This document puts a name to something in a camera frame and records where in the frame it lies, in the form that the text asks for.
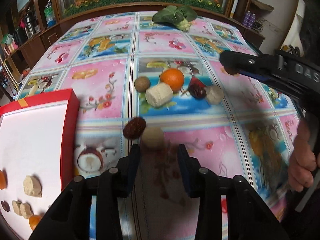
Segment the person right hand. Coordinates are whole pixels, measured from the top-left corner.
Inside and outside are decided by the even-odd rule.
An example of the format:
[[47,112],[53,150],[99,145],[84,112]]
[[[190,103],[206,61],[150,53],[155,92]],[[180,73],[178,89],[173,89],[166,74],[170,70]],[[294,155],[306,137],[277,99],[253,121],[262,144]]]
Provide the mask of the person right hand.
[[319,167],[319,157],[315,157],[309,145],[310,137],[308,124],[305,119],[301,119],[287,170],[289,185],[297,192],[302,192],[305,187],[309,188],[313,185],[312,172]]

